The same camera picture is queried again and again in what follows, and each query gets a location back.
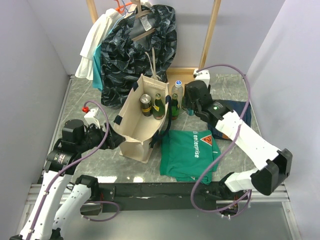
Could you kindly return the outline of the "clear water bottle blue cap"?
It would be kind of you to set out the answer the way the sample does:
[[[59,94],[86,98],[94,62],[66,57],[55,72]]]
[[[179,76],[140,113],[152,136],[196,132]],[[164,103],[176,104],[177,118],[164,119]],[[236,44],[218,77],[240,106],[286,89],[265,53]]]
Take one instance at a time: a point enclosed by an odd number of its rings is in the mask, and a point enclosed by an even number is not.
[[[181,103],[184,96],[184,88],[182,82],[177,80],[171,89],[171,95],[177,94],[177,100]]]

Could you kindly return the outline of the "red white beverage can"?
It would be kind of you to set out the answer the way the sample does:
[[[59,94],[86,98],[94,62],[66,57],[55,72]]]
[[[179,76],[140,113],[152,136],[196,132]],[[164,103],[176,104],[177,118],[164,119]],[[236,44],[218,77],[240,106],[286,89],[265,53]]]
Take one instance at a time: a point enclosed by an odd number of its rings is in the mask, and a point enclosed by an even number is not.
[[[185,103],[185,98],[182,98],[181,101],[181,108],[189,115],[189,116],[193,116],[194,115],[194,111],[191,108],[187,108],[186,107],[186,103]]]

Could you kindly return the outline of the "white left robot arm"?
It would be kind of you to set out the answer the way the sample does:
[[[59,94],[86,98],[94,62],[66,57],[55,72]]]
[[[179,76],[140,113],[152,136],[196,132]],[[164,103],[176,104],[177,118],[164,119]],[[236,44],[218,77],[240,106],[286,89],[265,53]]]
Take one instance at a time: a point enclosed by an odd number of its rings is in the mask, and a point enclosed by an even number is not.
[[[62,240],[70,219],[80,213],[83,205],[105,201],[96,177],[81,175],[66,199],[61,198],[75,170],[83,159],[82,153],[92,149],[114,150],[126,139],[116,133],[109,123],[106,129],[91,123],[86,126],[80,119],[68,120],[53,150],[47,155],[47,163],[40,192],[34,208],[19,234],[13,240]]]

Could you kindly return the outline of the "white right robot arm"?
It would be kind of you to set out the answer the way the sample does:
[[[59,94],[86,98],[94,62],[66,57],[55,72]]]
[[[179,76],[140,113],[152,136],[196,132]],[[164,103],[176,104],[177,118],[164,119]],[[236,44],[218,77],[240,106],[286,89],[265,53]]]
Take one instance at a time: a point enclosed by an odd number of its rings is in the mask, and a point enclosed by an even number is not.
[[[257,190],[269,196],[290,175],[293,155],[268,143],[225,101],[214,100],[202,80],[184,87],[184,102],[195,115],[226,135],[252,160],[255,168],[232,172],[221,180],[220,196],[231,199],[242,190]]]

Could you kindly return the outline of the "beige canvas tote bag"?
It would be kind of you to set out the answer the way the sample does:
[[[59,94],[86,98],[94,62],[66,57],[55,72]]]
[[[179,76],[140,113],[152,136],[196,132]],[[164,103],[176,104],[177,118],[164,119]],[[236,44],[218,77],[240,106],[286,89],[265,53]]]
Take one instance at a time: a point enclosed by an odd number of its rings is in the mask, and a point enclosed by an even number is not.
[[[151,51],[152,55],[146,54],[149,58],[151,77],[142,74],[133,83],[122,109],[114,119],[114,130],[125,137],[125,141],[119,146],[120,154],[142,163],[148,162],[155,143],[168,133],[171,122],[168,122],[165,132],[161,133],[161,129],[166,116],[172,116],[169,84],[160,81],[156,73],[155,50],[152,48]],[[151,97],[150,108],[153,110],[156,94],[160,94],[160,100],[164,104],[164,116],[161,119],[152,115],[145,116],[142,108],[141,97],[148,95]]]

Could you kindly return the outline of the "silver beverage can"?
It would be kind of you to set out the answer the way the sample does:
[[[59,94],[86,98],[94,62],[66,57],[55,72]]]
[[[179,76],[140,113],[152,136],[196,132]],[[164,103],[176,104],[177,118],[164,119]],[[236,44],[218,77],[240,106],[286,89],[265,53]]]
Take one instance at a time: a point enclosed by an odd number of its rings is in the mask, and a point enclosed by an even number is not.
[[[143,94],[140,97],[140,103],[142,114],[150,117],[152,115],[152,98],[148,94]]]

